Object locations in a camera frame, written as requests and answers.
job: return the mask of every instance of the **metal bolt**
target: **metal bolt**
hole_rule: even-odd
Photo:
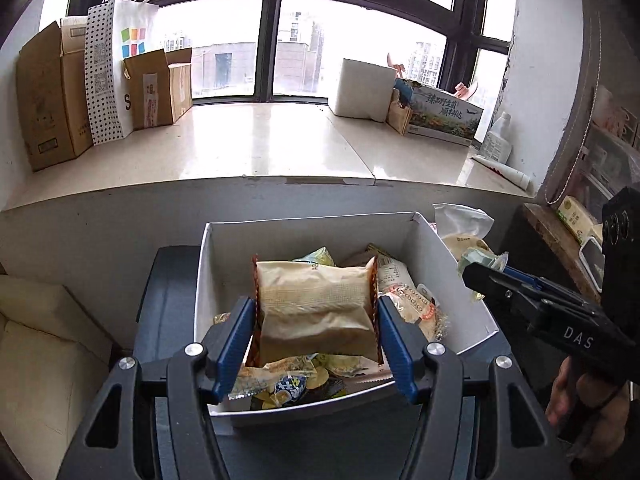
[[[444,348],[444,345],[442,343],[429,343],[427,345],[427,352],[429,352],[431,355],[442,355],[444,354],[444,352],[446,352],[446,348]]]
[[[202,354],[204,348],[200,343],[191,343],[190,345],[185,346],[184,353],[190,356],[196,356]]]
[[[118,361],[118,366],[121,370],[129,370],[136,365],[136,360],[133,357],[123,357]]]
[[[495,358],[495,363],[500,368],[504,368],[505,370],[507,370],[508,368],[511,368],[511,366],[513,365],[513,361],[511,360],[511,358],[507,357],[506,355],[500,355],[497,358]]]

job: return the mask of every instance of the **white sofa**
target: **white sofa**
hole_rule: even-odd
[[[61,285],[0,276],[0,432],[33,480],[54,480],[108,374],[111,341]]]

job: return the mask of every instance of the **white shopping bag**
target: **white shopping bag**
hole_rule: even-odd
[[[84,86],[94,144],[133,131],[123,59],[160,48],[154,38],[158,6],[150,0],[109,0],[89,8],[84,44]]]

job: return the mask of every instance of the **colorful logo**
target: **colorful logo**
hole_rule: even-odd
[[[123,28],[120,31],[122,35],[122,57],[135,56],[136,54],[144,54],[146,28]]]

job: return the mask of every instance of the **building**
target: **building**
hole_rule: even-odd
[[[324,34],[302,12],[284,15],[278,28],[274,93],[314,93],[320,79]],[[183,33],[166,36],[165,51],[191,46]],[[193,47],[191,89],[194,97],[254,93],[257,43],[245,41]]]
[[[284,94],[318,91],[324,32],[308,12],[280,15],[273,92]]]
[[[406,76],[423,85],[438,86],[438,74],[442,63],[442,50],[433,43],[417,42],[409,58]]]
[[[255,41],[195,47],[191,54],[192,95],[254,93],[256,49]]]
[[[165,36],[164,40],[162,40],[162,48],[164,48],[165,52],[169,52],[171,50],[178,50],[180,48],[188,48],[191,46],[191,39],[186,35],[180,32],[174,32],[171,35]]]

